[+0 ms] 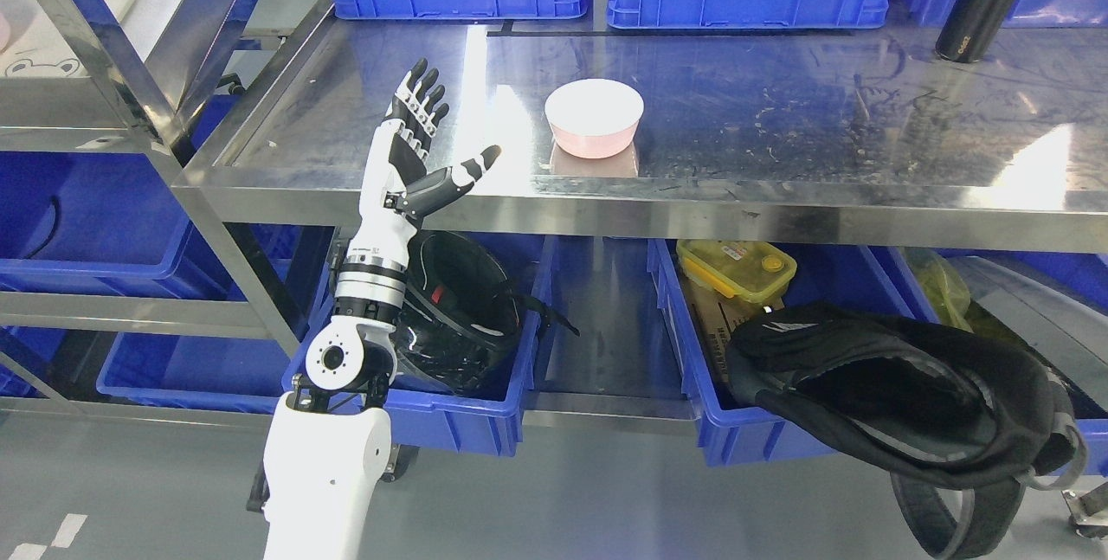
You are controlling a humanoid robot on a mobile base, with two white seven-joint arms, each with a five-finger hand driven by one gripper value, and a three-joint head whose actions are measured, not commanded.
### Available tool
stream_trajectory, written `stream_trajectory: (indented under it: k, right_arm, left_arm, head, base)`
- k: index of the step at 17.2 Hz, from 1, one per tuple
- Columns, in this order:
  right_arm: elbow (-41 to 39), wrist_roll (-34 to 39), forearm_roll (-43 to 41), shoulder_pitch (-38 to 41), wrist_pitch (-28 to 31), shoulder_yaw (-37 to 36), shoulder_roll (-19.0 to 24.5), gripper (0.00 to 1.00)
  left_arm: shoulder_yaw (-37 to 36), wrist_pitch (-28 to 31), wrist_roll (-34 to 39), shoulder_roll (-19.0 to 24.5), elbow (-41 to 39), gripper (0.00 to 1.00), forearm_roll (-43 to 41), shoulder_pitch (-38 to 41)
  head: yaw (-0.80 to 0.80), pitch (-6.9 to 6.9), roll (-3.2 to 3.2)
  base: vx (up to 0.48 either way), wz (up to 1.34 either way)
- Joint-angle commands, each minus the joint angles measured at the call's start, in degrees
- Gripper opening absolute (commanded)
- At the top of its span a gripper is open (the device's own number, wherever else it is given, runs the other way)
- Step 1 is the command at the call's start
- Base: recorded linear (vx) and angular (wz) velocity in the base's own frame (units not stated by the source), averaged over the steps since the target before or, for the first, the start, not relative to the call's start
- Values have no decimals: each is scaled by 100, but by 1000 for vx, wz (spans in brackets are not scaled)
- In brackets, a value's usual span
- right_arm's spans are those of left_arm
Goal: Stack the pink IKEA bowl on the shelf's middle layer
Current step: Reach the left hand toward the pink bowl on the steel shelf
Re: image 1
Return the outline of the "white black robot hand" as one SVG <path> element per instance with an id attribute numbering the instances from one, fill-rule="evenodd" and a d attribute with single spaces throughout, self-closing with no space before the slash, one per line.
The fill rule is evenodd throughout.
<path id="1" fill-rule="evenodd" d="M 384 119 L 373 131 L 365 162 L 358 212 L 360 226 L 348 247 L 348 261 L 408 263 L 408 244 L 424 218 L 473 190 L 494 166 L 501 146 L 431 171 L 425 165 L 440 122 L 447 118 L 447 88 L 437 68 L 422 58 L 401 79 Z"/>

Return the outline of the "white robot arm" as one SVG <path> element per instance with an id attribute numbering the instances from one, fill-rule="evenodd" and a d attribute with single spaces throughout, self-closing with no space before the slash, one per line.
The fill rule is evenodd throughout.
<path id="1" fill-rule="evenodd" d="M 398 357 L 407 237 L 350 241 L 335 312 L 307 348 L 306 374 L 276 410 L 261 454 L 266 559 L 356 559 L 389 462 L 384 397 Z"/>

